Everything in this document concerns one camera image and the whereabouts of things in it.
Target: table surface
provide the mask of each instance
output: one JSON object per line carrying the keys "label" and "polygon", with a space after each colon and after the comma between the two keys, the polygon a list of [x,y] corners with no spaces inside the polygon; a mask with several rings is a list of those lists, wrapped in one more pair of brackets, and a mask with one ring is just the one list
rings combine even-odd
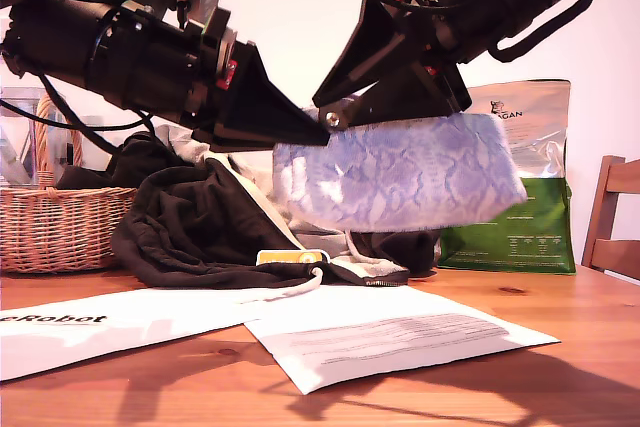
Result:
{"label": "table surface", "polygon": [[[3,309],[142,287],[123,271],[1,281]],[[412,285],[562,343],[304,396],[238,326],[5,382],[2,426],[640,426],[639,287],[585,268],[439,270]]]}

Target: snakeskin print cloth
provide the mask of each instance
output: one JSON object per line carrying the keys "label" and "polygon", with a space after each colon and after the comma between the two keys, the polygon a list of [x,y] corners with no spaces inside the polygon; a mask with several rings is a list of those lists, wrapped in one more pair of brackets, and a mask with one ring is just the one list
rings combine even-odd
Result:
{"label": "snakeskin print cloth", "polygon": [[274,192],[297,217],[357,232],[489,222],[527,200],[500,119],[454,114],[354,127],[326,147],[277,145]]}

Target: wicker basket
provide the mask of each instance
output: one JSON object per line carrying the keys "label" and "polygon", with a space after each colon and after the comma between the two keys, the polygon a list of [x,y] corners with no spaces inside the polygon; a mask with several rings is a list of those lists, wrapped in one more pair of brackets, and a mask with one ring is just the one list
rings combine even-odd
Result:
{"label": "wicker basket", "polygon": [[[37,115],[54,108],[45,95]],[[129,210],[136,189],[57,190],[46,126],[36,125],[38,188],[0,188],[0,268],[5,272],[71,272],[108,267],[111,233]],[[82,137],[72,131],[74,165]]]}

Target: screw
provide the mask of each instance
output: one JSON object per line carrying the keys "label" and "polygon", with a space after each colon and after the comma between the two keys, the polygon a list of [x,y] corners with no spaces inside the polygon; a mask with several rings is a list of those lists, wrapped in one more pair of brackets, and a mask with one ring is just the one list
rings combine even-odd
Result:
{"label": "screw", "polygon": [[335,112],[327,113],[327,116],[325,117],[325,119],[327,121],[327,124],[329,124],[330,127],[335,128],[340,125],[340,117]]}

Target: green bag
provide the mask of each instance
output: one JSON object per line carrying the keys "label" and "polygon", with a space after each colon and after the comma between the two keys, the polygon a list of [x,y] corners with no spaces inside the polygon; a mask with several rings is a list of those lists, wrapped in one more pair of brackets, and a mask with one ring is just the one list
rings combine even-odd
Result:
{"label": "green bag", "polygon": [[503,119],[529,200],[492,222],[444,229],[440,267],[575,273],[564,165],[570,87],[525,81],[469,89],[467,112]]}
{"label": "green bag", "polygon": [[529,200],[492,222],[444,229],[439,265],[454,269],[572,274],[571,191],[565,179],[522,179]]}

